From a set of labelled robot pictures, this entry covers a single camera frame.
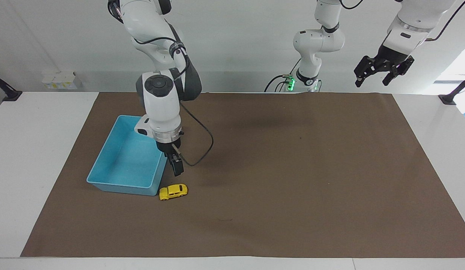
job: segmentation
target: brown table surface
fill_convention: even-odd
[[[161,186],[86,183],[134,93],[101,93],[23,250],[24,257],[464,258],[465,223],[389,94],[202,94],[186,106],[215,146]],[[181,112],[194,161],[207,133]]]

